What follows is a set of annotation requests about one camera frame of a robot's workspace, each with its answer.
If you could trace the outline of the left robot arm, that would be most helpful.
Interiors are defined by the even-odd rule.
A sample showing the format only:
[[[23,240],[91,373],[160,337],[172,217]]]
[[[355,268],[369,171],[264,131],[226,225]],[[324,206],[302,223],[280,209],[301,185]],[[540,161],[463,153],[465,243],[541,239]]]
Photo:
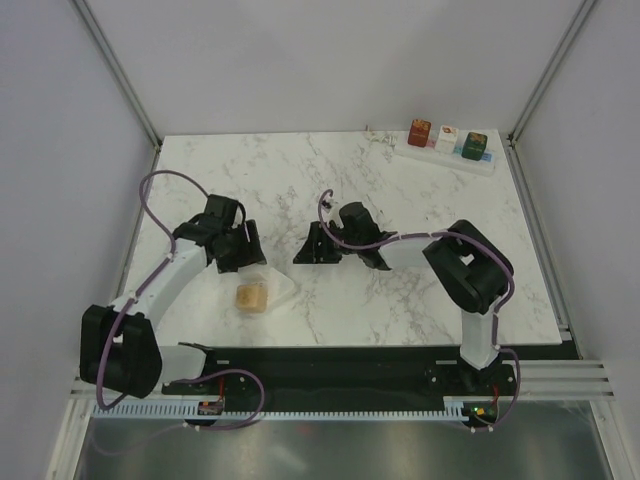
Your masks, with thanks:
[[[185,382],[208,393],[219,369],[192,344],[160,346],[156,327],[184,288],[210,265],[219,273],[266,262],[244,205],[211,194],[203,212],[170,232],[169,253],[132,293],[92,305],[81,320],[79,373],[97,388],[144,398],[160,383]]]

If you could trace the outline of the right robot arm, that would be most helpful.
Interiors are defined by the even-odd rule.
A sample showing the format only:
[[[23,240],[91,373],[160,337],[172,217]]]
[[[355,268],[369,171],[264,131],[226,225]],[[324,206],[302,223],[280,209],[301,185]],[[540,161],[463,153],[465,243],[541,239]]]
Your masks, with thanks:
[[[489,387],[500,351],[498,314],[515,291],[514,268],[504,254],[467,220],[434,233],[399,234],[380,229],[360,202],[341,207],[336,221],[324,218],[331,211],[322,200],[293,262],[331,265],[355,254],[373,270],[431,269],[461,310],[459,384],[473,394]]]

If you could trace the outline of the beige cube plug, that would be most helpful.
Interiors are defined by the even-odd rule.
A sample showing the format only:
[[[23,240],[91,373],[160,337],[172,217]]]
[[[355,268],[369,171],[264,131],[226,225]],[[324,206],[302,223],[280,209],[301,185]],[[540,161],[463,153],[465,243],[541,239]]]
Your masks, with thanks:
[[[239,285],[236,290],[235,307],[244,313],[263,313],[268,305],[268,290],[262,284]]]

